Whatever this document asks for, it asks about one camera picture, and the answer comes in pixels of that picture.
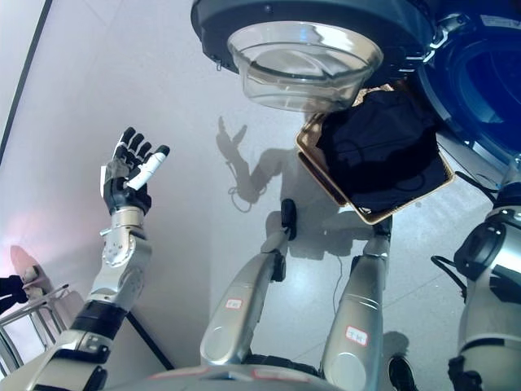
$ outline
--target robot forearm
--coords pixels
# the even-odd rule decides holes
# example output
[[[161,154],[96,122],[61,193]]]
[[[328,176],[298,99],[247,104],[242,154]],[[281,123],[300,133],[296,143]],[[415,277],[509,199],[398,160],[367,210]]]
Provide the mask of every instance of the robot forearm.
[[[521,207],[510,202],[496,203],[454,258],[468,281],[459,357],[449,364],[456,391],[521,384]]]
[[[66,390],[98,390],[112,341],[143,286],[151,246],[142,228],[144,213],[134,206],[112,214],[105,239],[103,265],[91,293],[70,330],[62,333],[29,390],[52,386]]]

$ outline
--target black shoe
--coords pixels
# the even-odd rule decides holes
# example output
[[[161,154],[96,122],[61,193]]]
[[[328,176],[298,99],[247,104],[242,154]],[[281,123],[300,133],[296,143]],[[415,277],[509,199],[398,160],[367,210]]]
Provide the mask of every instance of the black shoe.
[[[418,391],[409,362],[403,356],[391,358],[388,372],[391,384],[396,391]]]
[[[282,220],[282,228],[289,228],[289,240],[296,237],[296,206],[293,200],[286,198],[280,205],[280,215]]]

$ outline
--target gray floor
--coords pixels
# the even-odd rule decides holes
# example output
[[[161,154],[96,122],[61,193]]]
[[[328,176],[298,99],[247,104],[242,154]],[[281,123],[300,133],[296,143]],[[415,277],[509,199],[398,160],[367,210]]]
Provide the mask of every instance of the gray floor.
[[[287,280],[270,287],[252,348],[317,366],[340,264],[337,300],[367,228],[300,167],[294,146],[303,116],[249,103],[239,78],[202,55],[190,5],[54,1],[2,163],[4,259],[20,246],[55,284],[87,293],[103,245],[97,232],[108,223],[99,166],[133,125],[173,149],[150,186],[154,256],[136,308],[143,325],[178,366],[195,365],[212,309],[289,196],[300,236]],[[233,137],[244,126],[237,148],[227,145],[223,132]],[[228,160],[247,172],[236,179]],[[462,310],[455,285],[429,257],[451,257],[489,208],[457,180],[396,215],[384,341],[387,355],[406,351],[421,390],[449,389]],[[2,272],[10,267],[4,262]]]

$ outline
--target clear plastic dome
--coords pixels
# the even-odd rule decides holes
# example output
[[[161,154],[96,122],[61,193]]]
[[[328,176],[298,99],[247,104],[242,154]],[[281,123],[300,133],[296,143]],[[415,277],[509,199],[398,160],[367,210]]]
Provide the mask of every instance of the clear plastic dome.
[[[228,47],[249,99],[298,112],[349,108],[383,61],[367,37],[312,22],[254,24],[233,33]]]

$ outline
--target tray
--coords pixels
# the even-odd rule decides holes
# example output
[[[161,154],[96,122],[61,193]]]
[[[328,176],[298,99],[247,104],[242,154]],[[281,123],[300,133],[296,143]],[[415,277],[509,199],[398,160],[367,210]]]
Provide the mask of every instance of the tray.
[[[326,118],[327,114],[325,113],[318,113],[313,115],[297,134],[296,145],[300,150],[298,153],[299,160],[334,202],[342,207],[350,205],[358,214],[358,216],[360,216],[361,220],[367,224],[374,225],[378,222],[381,222],[382,220],[385,220],[387,217],[392,216],[399,210],[402,210],[414,202],[427,197],[434,191],[449,185],[454,180],[453,170],[444,156],[440,153],[440,158],[443,162],[447,179],[436,189],[399,207],[388,209],[382,212],[373,213],[369,209],[359,208],[349,200],[342,189],[336,185],[333,178],[329,175],[324,152],[322,149],[317,147],[317,142],[322,135],[322,123]]]

